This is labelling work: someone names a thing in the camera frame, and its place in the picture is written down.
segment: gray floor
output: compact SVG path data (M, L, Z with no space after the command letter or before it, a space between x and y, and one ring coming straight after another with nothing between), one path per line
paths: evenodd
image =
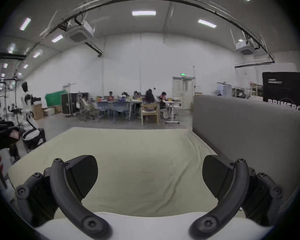
M161 119L159 124L155 123L153 116L147 116L144 119L144 125L141 125L141 120L138 118L132 118L130 121L124 118L119 118L118 121L114 121L113 117L98 119L79 120L77 116L66 117L64 114L54 114L52 116L46 116L36 122L40 128L43 128L46 134L46 139L56 137L57 135L69 130L72 127L88 127L88 128L101 128L101 129L186 129L192 127L192 113L190 110L178 110L175 120L180 124L166 124L166 121L170 119ZM17 147L20 157L27 154L25 147L20 140L17 142Z

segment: white robot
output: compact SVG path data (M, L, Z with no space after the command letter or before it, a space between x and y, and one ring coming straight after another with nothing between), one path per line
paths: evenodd
M38 99L29 94L27 82L24 82L21 87L24 91L24 96L21 98L21 112L24 115L23 130L25 131L22 134L22 140L27 148L35 149L37 146L46 142L44 129L39 128L38 123L33 119L33 103Z

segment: white wall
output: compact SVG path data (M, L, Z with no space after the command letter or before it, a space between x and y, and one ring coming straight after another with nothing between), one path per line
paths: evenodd
M108 36L104 55L86 45L78 45L58 54L33 71L25 80L33 96L41 97L62 90L67 83L77 83L72 92L89 92L90 96L109 91L143 94L149 88L155 94L172 95L172 77L194 75L196 91L211 94L216 82L236 84L234 65L242 57L210 42L180 35L133 33Z

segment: chair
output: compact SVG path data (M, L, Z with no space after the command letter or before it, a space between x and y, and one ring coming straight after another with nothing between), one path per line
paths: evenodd
M143 116L156 116L155 122L159 123L158 103L142 104L141 105L141 124L143 125Z
M100 112L109 111L109 103L106 101L98 102L98 121L100 122Z
M110 107L111 110L113 110L113 119L116 121L116 114L115 112L121 112L124 113L126 112L126 116L128 117L128 111L129 111L129 106L126 101L116 101L112 103L112 106Z

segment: person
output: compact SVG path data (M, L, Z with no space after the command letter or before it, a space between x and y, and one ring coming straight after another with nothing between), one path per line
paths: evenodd
M135 90L134 93L133 93L133 99L137 100L139 98L140 98L140 94L138 93L138 91Z
M121 95L125 95L127 98L129 97L129 94L125 91Z
M144 101L146 104L149 104L149 103L154 103L154 102L158 102L158 98L156 98L155 96L153 96L152 94L152 90L149 89L145 92L145 98L144 98Z
M168 99L166 98L167 94L163 91L160 95L160 101L167 101Z
M112 102L112 101L114 101L115 100L115 98L114 98L114 96L112 96L112 91L109 91L109 96L108 96L108 102Z
M164 101L167 101L168 99L166 98L167 94L163 91L160 95L160 112L163 113L163 118L167 119L169 115L169 110L166 107L166 103Z

